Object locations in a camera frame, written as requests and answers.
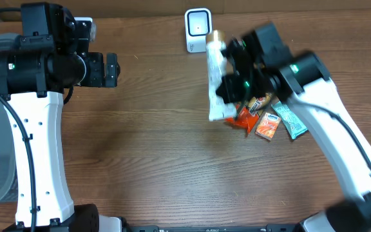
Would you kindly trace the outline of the white silver tube package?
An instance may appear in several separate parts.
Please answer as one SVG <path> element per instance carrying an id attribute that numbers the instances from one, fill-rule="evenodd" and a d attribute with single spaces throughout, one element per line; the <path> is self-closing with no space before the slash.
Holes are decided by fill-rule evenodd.
<path id="1" fill-rule="evenodd" d="M 227 59 L 222 55 L 226 48 L 225 34 L 220 30 L 213 30 L 206 35 L 206 56 L 209 97 L 209 121 L 223 120 L 236 115 L 233 103 L 225 103 L 223 97 L 216 94 L 226 74 Z"/>

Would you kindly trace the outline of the small orange packet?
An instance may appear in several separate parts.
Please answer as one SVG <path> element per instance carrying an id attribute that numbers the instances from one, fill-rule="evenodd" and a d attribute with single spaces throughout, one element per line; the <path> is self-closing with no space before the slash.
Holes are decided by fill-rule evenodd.
<path id="1" fill-rule="evenodd" d="M 271 140 L 280 124 L 281 119 L 274 114 L 265 112 L 256 128 L 255 134 Z"/>

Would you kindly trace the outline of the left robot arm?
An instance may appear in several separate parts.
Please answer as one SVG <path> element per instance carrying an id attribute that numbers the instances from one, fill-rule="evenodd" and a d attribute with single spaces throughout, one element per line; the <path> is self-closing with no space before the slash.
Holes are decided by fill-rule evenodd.
<path id="1" fill-rule="evenodd" d="M 96 205 L 73 203 L 64 171 L 61 116 L 76 86 L 114 88 L 120 66 L 114 53 L 90 52 L 96 27 L 53 3 L 21 5 L 17 48 L 0 52 L 0 101 L 15 149 L 18 200 L 10 231 L 123 230 L 118 217 Z"/>

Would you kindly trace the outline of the teal snack packet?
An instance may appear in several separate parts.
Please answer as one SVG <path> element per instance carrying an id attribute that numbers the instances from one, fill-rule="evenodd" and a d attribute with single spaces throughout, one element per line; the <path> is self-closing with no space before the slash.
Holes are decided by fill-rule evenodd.
<path id="1" fill-rule="evenodd" d="M 272 105 L 272 109 L 282 119 L 292 140 L 308 131 L 306 125 L 292 112 L 286 104 L 277 102 Z"/>

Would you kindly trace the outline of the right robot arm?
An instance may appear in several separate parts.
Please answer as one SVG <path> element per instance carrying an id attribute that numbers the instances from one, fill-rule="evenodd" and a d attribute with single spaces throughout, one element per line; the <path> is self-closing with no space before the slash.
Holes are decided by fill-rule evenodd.
<path id="1" fill-rule="evenodd" d="M 294 226 L 295 231 L 371 230 L 371 145 L 344 107 L 330 72 L 312 51 L 293 54 L 274 24 L 225 43 L 206 39 L 212 95 L 222 108 L 275 95 L 301 120 L 329 161 L 343 201 Z"/>

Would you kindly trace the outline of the long orange snack package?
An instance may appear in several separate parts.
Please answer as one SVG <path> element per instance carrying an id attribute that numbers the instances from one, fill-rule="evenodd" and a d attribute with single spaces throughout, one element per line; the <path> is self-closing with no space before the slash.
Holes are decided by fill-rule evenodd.
<path id="1" fill-rule="evenodd" d="M 271 93 L 267 93 L 264 97 L 253 97 L 245 104 L 238 114 L 237 119 L 230 117 L 225 119 L 225 122 L 239 128 L 244 128 L 247 130 L 247 133 L 250 133 L 263 113 L 263 107 L 270 103 L 271 98 Z"/>

